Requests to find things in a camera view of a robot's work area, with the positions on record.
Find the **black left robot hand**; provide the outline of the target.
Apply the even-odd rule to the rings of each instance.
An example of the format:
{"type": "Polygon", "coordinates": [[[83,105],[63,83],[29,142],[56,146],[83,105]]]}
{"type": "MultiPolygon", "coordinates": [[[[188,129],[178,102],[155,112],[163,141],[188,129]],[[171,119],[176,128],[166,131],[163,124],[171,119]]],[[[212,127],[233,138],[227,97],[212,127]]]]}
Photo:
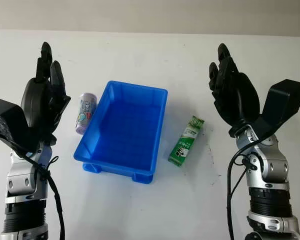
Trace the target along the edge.
{"type": "Polygon", "coordinates": [[[61,65],[53,61],[48,42],[43,42],[36,75],[28,81],[21,100],[27,124],[40,142],[49,146],[56,144],[53,132],[70,100],[61,65]]]}

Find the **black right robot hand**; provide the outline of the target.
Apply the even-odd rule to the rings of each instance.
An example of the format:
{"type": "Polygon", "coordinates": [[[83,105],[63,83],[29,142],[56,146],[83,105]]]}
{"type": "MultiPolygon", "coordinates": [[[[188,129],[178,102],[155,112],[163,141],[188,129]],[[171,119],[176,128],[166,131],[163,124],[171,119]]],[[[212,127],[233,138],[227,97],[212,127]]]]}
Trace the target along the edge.
{"type": "Polygon", "coordinates": [[[245,125],[252,124],[260,115],[257,91],[248,76],[240,72],[224,43],[217,49],[219,65],[209,65],[209,88],[214,106],[221,118],[231,126],[234,138],[245,125]]]}

